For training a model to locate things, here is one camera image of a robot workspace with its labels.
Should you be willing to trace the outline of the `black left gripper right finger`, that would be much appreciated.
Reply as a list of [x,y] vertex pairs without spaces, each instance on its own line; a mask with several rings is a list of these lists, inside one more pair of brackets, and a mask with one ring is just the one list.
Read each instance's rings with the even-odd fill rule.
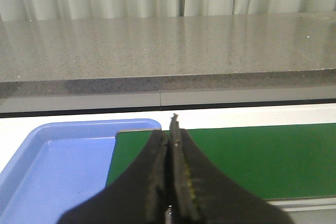
[[177,115],[170,122],[170,158],[178,223],[292,223],[280,208],[244,189],[200,150]]

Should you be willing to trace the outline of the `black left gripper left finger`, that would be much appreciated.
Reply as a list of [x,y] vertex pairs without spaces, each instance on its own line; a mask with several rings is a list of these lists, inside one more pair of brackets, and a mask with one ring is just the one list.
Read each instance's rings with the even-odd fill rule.
[[167,137],[151,132],[128,168],[104,190],[64,212],[58,223],[165,223]]

